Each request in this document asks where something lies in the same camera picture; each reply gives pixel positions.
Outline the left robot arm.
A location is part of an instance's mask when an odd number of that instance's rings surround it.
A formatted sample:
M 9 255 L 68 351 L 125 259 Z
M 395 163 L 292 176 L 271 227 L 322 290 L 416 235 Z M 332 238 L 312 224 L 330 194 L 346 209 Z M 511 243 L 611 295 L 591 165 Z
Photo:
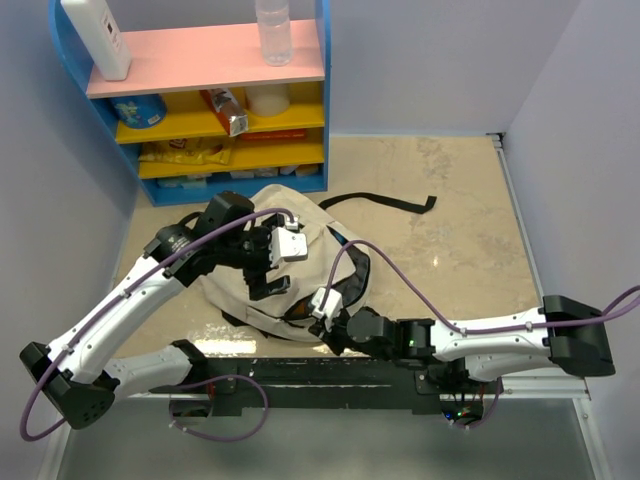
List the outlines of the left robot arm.
M 138 357 L 113 355 L 199 277 L 224 266 L 264 278 L 301 237 L 290 209 L 258 210 L 230 191 L 159 229 L 125 278 L 82 320 L 51 342 L 31 342 L 21 351 L 35 383 L 21 414 L 21 437 L 35 442 L 63 424 L 86 428 L 117 401 L 156 388 L 196 392 L 215 382 L 208 358 L 186 339 Z

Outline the beige canvas backpack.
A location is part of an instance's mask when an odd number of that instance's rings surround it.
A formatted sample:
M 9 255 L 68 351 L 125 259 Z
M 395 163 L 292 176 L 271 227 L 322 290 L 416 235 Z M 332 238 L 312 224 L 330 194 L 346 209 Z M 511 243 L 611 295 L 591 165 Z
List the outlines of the beige canvas backpack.
M 308 259 L 283 263 L 278 270 L 270 272 L 271 278 L 288 275 L 291 286 L 284 294 L 259 301 L 249 299 L 241 271 L 218 266 L 212 273 L 199 279 L 207 301 L 220 310 L 224 320 L 234 327 L 250 326 L 265 336 L 317 343 L 319 339 L 309 332 L 314 322 L 308 312 L 309 301 L 319 288 L 326 285 L 341 247 L 357 238 L 327 209 L 355 198 L 420 215 L 432 210 L 437 200 L 435 196 L 429 196 L 423 204 L 414 204 L 393 197 L 355 192 L 334 196 L 316 204 L 291 188 L 268 185 L 250 198 L 254 208 L 284 207 L 298 216 L 301 230 L 307 237 Z

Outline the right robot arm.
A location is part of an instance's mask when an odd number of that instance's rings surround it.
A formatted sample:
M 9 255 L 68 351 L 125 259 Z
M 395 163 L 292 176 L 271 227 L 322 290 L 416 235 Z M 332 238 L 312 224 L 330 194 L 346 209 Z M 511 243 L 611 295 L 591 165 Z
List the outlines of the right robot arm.
M 369 307 L 349 314 L 335 290 L 309 302 L 310 332 L 335 354 L 349 349 L 413 370 L 427 370 L 459 393 L 517 372 L 556 366 L 579 378 L 611 376 L 615 366 L 600 311 L 564 296 L 516 314 L 445 323 L 391 320 Z

